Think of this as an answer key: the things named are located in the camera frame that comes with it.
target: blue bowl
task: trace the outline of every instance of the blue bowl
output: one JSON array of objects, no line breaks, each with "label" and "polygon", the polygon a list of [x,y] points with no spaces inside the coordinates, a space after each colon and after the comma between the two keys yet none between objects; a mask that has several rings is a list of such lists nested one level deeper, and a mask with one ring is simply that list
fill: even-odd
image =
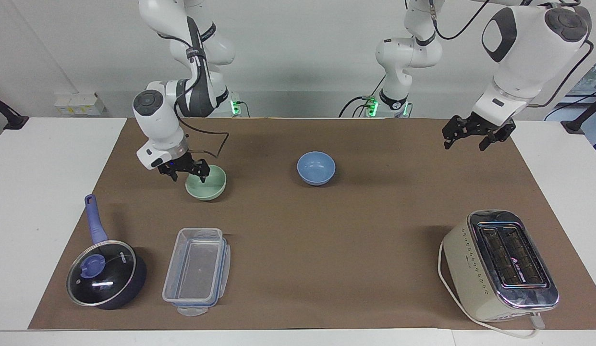
[{"label": "blue bowl", "polygon": [[321,151],[311,151],[298,160],[298,174],[302,180],[313,186],[329,182],[335,171],[334,160]]}]

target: black stand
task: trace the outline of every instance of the black stand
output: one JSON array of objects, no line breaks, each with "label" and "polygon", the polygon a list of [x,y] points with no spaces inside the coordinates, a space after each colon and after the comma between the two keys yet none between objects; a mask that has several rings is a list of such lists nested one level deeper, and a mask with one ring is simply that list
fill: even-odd
[{"label": "black stand", "polygon": [[28,120],[28,116],[22,116],[19,112],[12,109],[12,107],[3,103],[0,100],[0,112],[8,120],[8,124],[3,128],[4,130],[20,130]]},{"label": "black stand", "polygon": [[565,127],[566,132],[572,135],[583,135],[582,124],[588,120],[596,112],[596,101],[588,107],[582,114],[579,114],[576,120],[573,121],[561,121],[560,123]]}]

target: brown table mat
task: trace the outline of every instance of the brown table mat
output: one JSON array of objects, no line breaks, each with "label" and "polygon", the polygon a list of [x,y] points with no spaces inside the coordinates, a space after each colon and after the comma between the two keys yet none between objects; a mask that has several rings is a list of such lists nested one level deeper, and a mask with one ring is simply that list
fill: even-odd
[{"label": "brown table mat", "polygon": [[[91,245],[83,214],[30,329],[479,329],[439,281],[437,254],[445,234],[482,209],[515,212],[533,237],[561,295],[543,314],[547,328],[596,329],[596,286],[512,141],[482,153],[480,138],[467,138],[445,151],[443,120],[188,121],[230,131],[221,159],[206,157],[227,172],[225,193],[197,201],[184,174],[173,183],[144,169],[135,151],[146,138],[127,120],[94,193],[109,238],[146,261],[146,285],[114,311],[71,302],[65,276]],[[187,132],[194,149],[215,151],[222,139]],[[325,186],[296,172],[311,150],[337,164]],[[161,298],[185,227],[220,228],[231,245],[225,296],[200,317]]]}]

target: toaster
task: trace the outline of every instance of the toaster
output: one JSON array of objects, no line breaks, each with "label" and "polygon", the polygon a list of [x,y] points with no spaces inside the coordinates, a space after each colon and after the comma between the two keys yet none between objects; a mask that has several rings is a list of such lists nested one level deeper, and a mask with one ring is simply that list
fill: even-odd
[{"label": "toaster", "polygon": [[445,259],[466,313],[505,321],[554,309],[559,292],[517,215],[471,213],[443,239]]}]

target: green bowl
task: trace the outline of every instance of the green bowl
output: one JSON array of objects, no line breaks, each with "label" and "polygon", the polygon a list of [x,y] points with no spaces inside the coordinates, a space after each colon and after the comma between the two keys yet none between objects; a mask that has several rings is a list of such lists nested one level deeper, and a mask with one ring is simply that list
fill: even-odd
[{"label": "green bowl", "polygon": [[190,174],[184,183],[184,187],[189,195],[196,199],[212,201],[223,193],[226,183],[227,175],[225,171],[221,167],[212,164],[210,165],[210,174],[204,183],[199,180],[197,175]]}]

